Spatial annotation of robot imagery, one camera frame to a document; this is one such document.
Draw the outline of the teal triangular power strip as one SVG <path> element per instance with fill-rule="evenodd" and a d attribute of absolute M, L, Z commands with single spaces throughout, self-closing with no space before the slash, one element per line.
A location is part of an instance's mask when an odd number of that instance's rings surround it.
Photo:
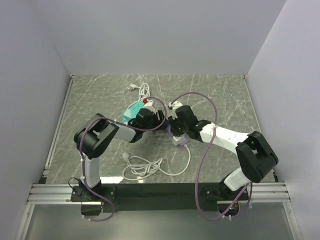
<path fill-rule="evenodd" d="M 122 122 L 124 124 L 127 124 L 129 122 L 129 120 L 134 119 L 138 112 L 140 111 L 140 109 L 142 109 L 144 107 L 144 103 L 139 100 L 136 101 L 134 103 L 132 103 L 121 115 L 122 117 Z"/>

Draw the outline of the white square charger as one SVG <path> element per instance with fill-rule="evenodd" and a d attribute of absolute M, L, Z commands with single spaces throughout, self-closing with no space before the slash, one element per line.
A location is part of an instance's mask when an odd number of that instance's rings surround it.
<path fill-rule="evenodd" d="M 185 136 L 174 136 L 172 138 L 172 143 L 175 146 L 184 146 L 187 141 L 188 141 L 188 139 Z"/>

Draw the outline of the purple power strip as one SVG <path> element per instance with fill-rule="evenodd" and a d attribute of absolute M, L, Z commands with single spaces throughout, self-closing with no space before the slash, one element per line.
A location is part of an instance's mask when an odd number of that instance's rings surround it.
<path fill-rule="evenodd" d="M 175 135 L 175 134 L 173 133 L 172 128 L 171 128 L 170 125 L 167 126 L 166 131 L 167 131 L 167 133 L 171 136 L 171 138 L 172 138 L 172 143 L 173 143 L 173 137 L 181 137 L 181 136 L 184 136 L 184 137 L 187 139 L 186 144 L 187 144 L 188 141 L 189 141 L 189 139 L 186 137 L 186 135 L 185 135 L 184 133 L 183 133 L 182 135 Z"/>

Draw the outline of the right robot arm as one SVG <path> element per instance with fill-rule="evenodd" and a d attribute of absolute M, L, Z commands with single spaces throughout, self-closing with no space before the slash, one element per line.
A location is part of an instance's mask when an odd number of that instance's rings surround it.
<path fill-rule="evenodd" d="M 219 183 L 218 194 L 230 200 L 237 190 L 249 183 L 260 183 L 279 163 L 279 159 L 263 134 L 258 131 L 243 133 L 229 130 L 208 120 L 199 120 L 188 105 L 179 101 L 168 105 L 170 131 L 175 137 L 188 135 L 201 143 L 224 148 L 238 158 L 240 167 L 229 173 Z"/>

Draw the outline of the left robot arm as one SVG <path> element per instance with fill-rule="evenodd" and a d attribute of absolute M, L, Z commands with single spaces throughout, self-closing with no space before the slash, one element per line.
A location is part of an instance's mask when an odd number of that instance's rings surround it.
<path fill-rule="evenodd" d="M 88 201 L 100 195 L 100 157 L 113 139 L 128 143 L 140 140 L 145 132 L 163 130 L 168 126 L 167 112 L 141 108 L 135 117 L 126 123 L 95 114 L 74 135 L 73 141 L 80 154 L 82 195 Z"/>

